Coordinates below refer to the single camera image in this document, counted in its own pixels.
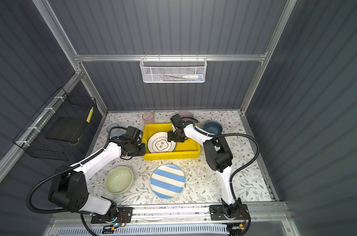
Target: yellow bin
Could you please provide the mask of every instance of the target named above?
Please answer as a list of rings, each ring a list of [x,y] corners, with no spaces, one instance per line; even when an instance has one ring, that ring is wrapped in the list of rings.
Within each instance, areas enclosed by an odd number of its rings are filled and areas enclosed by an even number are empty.
[[[173,130],[172,124],[153,124],[145,125],[142,137],[142,143],[146,144],[148,139],[157,132],[168,132]],[[166,160],[166,159],[184,159],[197,158],[200,156],[201,147],[199,143],[193,139],[188,139],[184,143],[177,143],[176,149],[171,153],[150,153],[147,148],[147,153],[144,155],[145,160]]]

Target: striped plate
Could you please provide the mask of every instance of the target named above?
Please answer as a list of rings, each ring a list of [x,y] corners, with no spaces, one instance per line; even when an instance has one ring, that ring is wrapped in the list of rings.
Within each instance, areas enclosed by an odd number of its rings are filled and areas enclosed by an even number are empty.
[[[151,176],[151,188],[156,196],[169,199],[180,194],[185,186],[184,172],[175,165],[159,166]]]

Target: yellow sticker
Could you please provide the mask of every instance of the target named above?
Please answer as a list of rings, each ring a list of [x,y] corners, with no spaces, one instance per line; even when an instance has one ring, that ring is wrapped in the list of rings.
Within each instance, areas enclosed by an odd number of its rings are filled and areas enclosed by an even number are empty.
[[[87,117],[87,119],[86,119],[86,122],[89,123],[90,118],[92,118],[92,114],[93,114],[93,107],[92,107],[92,109],[90,110],[90,112],[89,112],[89,114],[88,114],[88,117]]]

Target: table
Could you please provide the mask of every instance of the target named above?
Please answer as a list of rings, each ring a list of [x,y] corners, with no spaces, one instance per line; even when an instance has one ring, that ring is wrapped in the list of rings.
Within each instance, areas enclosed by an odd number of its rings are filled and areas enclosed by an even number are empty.
[[[177,112],[154,112],[156,123],[170,123],[170,118]],[[93,151],[105,144],[106,127],[119,124],[144,130],[143,112],[108,113],[96,140]],[[238,111],[193,111],[192,114],[201,124],[207,120],[216,120],[223,126],[223,133],[245,133]],[[254,156],[249,140],[244,137],[226,137],[233,153],[233,170],[247,163]],[[162,164],[171,163],[185,173],[185,187],[176,197],[158,198],[150,188],[150,176]],[[115,167],[125,165],[134,173],[134,185],[123,195],[112,195],[105,190],[106,175]],[[264,179],[257,162],[239,172],[234,177],[234,190],[242,202],[271,201]],[[199,158],[146,161],[143,157],[131,160],[120,158],[111,161],[99,170],[88,182],[88,190],[96,196],[103,196],[117,202],[118,205],[155,205],[155,204],[194,204],[220,202],[221,191],[215,173],[206,163],[203,148]]]

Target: white plate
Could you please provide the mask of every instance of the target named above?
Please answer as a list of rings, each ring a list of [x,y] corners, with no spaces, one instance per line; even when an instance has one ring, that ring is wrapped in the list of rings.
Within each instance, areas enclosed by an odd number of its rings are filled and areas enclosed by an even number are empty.
[[[176,149],[176,142],[168,142],[167,132],[158,132],[150,137],[147,148],[150,153],[169,153]]]

